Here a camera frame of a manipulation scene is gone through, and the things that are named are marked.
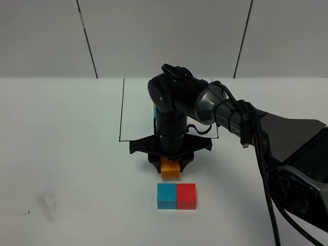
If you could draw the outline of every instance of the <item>black line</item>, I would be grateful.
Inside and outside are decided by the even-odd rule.
[[[124,84],[125,84],[125,78],[123,79],[122,107],[121,107],[121,123],[120,123],[120,126],[119,126],[119,139],[118,139],[119,142],[121,142],[122,115],[123,115],[123,101],[124,101]]]
[[[92,55],[92,52],[91,52],[91,47],[90,47],[88,35],[87,35],[87,32],[86,32],[86,27],[84,25],[84,21],[83,21],[83,18],[82,18],[82,13],[81,13],[81,8],[80,8],[80,4],[78,3],[78,0],[76,0],[76,4],[77,4],[78,12],[80,14],[80,18],[81,18],[81,22],[82,22],[82,26],[83,26],[83,30],[84,30],[84,35],[85,35],[86,40],[87,40],[87,44],[88,44],[88,48],[89,48],[89,53],[90,53],[90,57],[91,57],[93,69],[94,69],[94,72],[96,74],[96,78],[98,78],[98,74],[97,74],[97,70],[96,70],[96,65],[94,64],[94,59],[93,59],[93,55]]]
[[[236,78],[236,73],[237,73],[237,68],[238,68],[238,65],[239,65],[240,54],[241,54],[241,51],[242,51],[242,46],[244,45],[244,40],[245,40],[246,31],[247,31],[247,27],[248,27],[248,21],[250,20],[250,16],[251,16],[252,6],[253,6],[253,0],[251,0],[250,9],[248,11],[248,16],[247,16],[247,20],[246,20],[246,24],[245,24],[245,29],[244,29],[244,34],[242,36],[240,50],[239,50],[238,59],[237,59],[237,64],[236,64],[236,68],[235,68],[234,78]]]

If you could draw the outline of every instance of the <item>orange block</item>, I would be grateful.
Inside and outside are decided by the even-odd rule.
[[[179,160],[169,162],[167,158],[161,157],[160,172],[162,174],[162,178],[180,178]]]

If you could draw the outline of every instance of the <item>scuff mark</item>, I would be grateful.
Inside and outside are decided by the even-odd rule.
[[[46,221],[49,223],[53,222],[59,203],[54,199],[52,193],[46,191],[44,194],[39,194],[36,196],[36,201],[42,208]]]

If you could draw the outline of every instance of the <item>red block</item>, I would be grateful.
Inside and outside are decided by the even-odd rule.
[[[196,184],[176,184],[176,209],[196,209]]]

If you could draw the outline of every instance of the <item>white wall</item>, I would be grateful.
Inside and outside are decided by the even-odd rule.
[[[250,0],[79,0],[99,77],[233,77]]]
[[[251,0],[79,0],[99,77],[233,77]],[[328,77],[328,1],[254,0],[237,77]],[[0,77],[95,77],[76,0],[3,0]]]
[[[75,0],[2,0],[0,77],[95,77]]]
[[[327,0],[254,0],[237,77],[327,77],[327,10]]]

